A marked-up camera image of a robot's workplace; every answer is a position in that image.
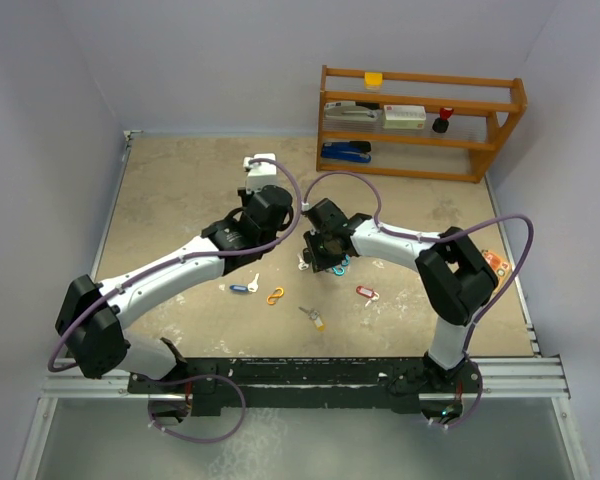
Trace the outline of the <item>yellow tag key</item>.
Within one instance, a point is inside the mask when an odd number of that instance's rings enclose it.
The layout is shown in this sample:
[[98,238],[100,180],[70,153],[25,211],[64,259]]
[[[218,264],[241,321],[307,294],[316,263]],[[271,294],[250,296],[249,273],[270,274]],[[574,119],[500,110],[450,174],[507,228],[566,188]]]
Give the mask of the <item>yellow tag key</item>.
[[325,324],[321,319],[320,313],[316,309],[299,307],[299,310],[309,318],[318,331],[322,332],[325,330]]

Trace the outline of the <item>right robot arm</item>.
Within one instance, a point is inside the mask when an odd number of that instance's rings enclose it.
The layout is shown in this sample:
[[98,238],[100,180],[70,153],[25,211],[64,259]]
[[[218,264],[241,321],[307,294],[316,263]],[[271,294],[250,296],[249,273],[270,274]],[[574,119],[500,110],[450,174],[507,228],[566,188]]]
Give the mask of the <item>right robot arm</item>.
[[347,217],[331,200],[303,208],[311,229],[303,234],[315,272],[330,269],[346,257],[369,257],[406,267],[420,277],[437,314],[432,344],[426,352],[426,383],[447,391],[460,379],[467,361],[471,324],[490,302],[498,279],[467,236],[451,227],[429,239],[411,230],[389,234],[367,214]]

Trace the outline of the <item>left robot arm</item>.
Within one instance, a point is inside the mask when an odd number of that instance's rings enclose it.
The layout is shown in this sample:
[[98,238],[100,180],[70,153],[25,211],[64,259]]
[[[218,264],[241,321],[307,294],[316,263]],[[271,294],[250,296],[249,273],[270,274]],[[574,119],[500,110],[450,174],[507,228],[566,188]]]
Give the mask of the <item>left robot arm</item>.
[[164,392],[182,387],[185,360],[167,339],[138,336],[130,326],[158,305],[198,284],[249,265],[271,251],[293,219],[292,196],[268,185],[240,190],[240,207],[186,245],[133,272],[94,282],[83,275],[69,285],[56,330],[84,377],[123,369],[151,378]]

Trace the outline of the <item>black tag key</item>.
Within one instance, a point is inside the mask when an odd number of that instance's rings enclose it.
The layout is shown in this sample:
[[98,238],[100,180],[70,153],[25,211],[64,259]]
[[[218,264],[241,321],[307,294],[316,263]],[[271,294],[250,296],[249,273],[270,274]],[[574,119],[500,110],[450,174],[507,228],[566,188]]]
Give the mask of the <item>black tag key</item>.
[[309,265],[305,262],[304,256],[301,253],[298,253],[297,258],[298,258],[298,269],[301,271],[307,270],[309,268]]

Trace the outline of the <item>red tag key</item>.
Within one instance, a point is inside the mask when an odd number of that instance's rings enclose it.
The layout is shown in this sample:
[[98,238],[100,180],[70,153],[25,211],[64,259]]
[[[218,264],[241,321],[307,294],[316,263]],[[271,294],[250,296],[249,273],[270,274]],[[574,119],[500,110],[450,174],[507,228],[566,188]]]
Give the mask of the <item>red tag key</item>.
[[377,302],[380,297],[380,295],[377,291],[375,291],[372,288],[365,287],[362,285],[359,285],[356,287],[356,293],[366,299],[365,306],[369,306],[370,304]]

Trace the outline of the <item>orange carabiner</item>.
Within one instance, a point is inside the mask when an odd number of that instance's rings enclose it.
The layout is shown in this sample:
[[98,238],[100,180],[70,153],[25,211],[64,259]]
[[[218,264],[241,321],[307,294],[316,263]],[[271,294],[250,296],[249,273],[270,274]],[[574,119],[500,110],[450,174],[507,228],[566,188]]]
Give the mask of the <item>orange carabiner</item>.
[[285,291],[282,287],[276,287],[275,290],[267,297],[266,303],[270,306],[276,305],[284,296]]

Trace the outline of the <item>blue tag key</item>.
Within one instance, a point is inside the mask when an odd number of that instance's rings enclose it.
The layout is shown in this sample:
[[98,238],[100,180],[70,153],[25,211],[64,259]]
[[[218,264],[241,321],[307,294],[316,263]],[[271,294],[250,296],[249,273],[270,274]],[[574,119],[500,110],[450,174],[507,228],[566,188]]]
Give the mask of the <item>blue tag key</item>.
[[229,290],[234,293],[244,293],[244,294],[256,293],[259,289],[259,283],[258,283],[259,277],[260,277],[260,274],[256,273],[251,282],[248,282],[245,285],[232,284],[229,286]]

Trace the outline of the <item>blue stapler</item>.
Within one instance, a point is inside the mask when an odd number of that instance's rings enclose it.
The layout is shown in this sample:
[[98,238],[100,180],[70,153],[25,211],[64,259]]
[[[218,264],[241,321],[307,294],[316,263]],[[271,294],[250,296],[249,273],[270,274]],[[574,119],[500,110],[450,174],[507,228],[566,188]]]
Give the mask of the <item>blue stapler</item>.
[[371,162],[371,150],[371,143],[367,141],[325,142],[320,156],[324,159],[368,164]]

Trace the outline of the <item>grey stapler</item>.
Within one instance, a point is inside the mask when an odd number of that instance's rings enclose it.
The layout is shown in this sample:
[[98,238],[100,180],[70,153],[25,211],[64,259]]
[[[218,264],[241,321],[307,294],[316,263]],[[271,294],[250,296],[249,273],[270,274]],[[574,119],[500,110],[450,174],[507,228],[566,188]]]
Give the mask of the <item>grey stapler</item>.
[[380,113],[380,105],[373,102],[341,100],[324,105],[324,117],[331,120],[375,122]]

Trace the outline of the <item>white cardboard box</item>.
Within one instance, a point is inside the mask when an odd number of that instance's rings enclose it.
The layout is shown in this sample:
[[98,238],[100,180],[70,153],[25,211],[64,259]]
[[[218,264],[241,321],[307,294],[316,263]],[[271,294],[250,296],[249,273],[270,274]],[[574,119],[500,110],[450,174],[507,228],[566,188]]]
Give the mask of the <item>white cardboard box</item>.
[[383,128],[421,130],[426,122],[426,109],[420,105],[385,105]]

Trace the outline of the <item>wooden shelf rack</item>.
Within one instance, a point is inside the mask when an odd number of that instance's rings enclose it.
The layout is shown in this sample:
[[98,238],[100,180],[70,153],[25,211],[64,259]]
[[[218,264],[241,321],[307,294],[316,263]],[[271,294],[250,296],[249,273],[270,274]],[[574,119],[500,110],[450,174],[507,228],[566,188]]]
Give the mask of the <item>wooden shelf rack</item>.
[[479,183],[527,107],[520,78],[323,66],[316,168]]

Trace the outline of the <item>yellow block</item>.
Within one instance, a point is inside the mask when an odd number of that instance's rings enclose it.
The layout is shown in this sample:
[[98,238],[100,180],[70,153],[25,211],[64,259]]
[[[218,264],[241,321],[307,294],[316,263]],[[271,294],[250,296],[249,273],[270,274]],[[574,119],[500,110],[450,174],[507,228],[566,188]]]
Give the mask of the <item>yellow block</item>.
[[363,80],[366,90],[379,91],[382,88],[384,78],[381,72],[365,72]]

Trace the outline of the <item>orange spiral notebook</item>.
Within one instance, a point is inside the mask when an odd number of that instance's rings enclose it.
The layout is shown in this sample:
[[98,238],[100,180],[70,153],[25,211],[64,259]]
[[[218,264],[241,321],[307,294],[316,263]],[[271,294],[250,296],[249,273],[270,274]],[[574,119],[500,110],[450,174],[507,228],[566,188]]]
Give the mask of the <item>orange spiral notebook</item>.
[[495,292],[498,292],[511,275],[511,264],[506,258],[491,250],[484,249],[481,251],[481,254],[498,279],[495,288]]

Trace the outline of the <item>black base frame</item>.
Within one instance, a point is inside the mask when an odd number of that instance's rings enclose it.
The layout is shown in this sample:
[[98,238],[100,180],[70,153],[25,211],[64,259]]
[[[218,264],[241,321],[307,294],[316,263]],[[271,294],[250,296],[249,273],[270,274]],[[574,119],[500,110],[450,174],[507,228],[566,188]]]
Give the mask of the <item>black base frame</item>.
[[398,414],[457,417],[462,401],[482,390],[470,361],[449,376],[426,367],[424,357],[190,358],[162,381],[134,374],[133,394],[152,400],[182,397],[193,416],[225,408],[386,409]]

